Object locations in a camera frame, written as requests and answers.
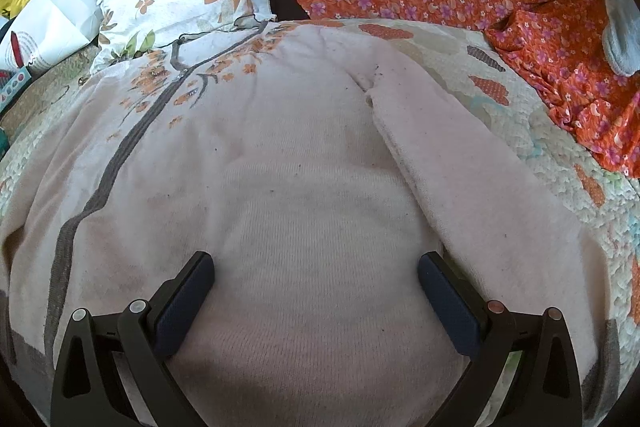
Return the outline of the long light-blue patterned box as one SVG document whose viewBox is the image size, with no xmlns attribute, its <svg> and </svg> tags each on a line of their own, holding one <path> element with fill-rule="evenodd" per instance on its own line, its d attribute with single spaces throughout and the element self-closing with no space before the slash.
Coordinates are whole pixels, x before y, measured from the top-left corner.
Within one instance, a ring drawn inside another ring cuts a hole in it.
<svg viewBox="0 0 640 427">
<path fill-rule="evenodd" d="M 17 69 L 13 76 L 1 81 L 0 113 L 3 113 L 12 103 L 18 100 L 22 92 L 32 82 L 32 75 L 26 67 Z"/>
</svg>

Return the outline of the white paper shopping bag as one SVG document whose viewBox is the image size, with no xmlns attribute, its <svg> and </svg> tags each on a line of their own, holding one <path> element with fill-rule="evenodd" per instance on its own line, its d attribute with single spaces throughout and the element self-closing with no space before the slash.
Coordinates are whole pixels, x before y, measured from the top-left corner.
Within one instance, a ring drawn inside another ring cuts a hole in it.
<svg viewBox="0 0 640 427">
<path fill-rule="evenodd" d="M 101 24 L 96 0 L 30 0 L 1 40 L 1 68 L 40 76 L 92 43 Z"/>
</svg>

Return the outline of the teal cardboard box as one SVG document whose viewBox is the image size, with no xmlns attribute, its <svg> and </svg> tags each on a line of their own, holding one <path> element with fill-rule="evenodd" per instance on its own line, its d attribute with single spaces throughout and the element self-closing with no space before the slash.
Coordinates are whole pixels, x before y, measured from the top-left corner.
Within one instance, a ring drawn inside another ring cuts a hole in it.
<svg viewBox="0 0 640 427">
<path fill-rule="evenodd" d="M 9 150 L 9 148 L 10 142 L 8 136 L 6 135 L 6 132 L 4 132 L 2 128 L 0 128 L 0 159 L 2 159 L 4 155 L 6 155 L 6 152 Z"/>
</svg>

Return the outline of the pale pink floral zip jacket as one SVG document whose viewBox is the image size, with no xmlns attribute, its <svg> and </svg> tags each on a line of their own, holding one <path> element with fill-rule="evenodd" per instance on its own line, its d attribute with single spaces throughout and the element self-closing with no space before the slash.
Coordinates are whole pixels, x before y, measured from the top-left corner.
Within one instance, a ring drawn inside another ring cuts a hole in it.
<svg viewBox="0 0 640 427">
<path fill-rule="evenodd" d="M 78 308 L 216 282 L 169 362 L 212 426 L 417 426 L 465 361 L 416 266 L 445 253 L 516 312 L 558 307 L 582 415 L 617 397 L 605 255 L 483 118 L 343 27 L 209 34 L 90 77 L 1 225 L 1 352 L 42 419 Z"/>
</svg>

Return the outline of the grey crumpled garment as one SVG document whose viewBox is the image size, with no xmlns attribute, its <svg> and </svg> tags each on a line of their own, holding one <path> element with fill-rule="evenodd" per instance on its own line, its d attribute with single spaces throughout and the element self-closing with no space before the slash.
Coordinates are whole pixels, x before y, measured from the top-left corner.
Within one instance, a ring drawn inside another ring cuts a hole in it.
<svg viewBox="0 0 640 427">
<path fill-rule="evenodd" d="M 602 32 L 606 60 L 616 75 L 630 77 L 640 68 L 640 12 L 634 0 L 605 0 L 608 23 Z"/>
</svg>

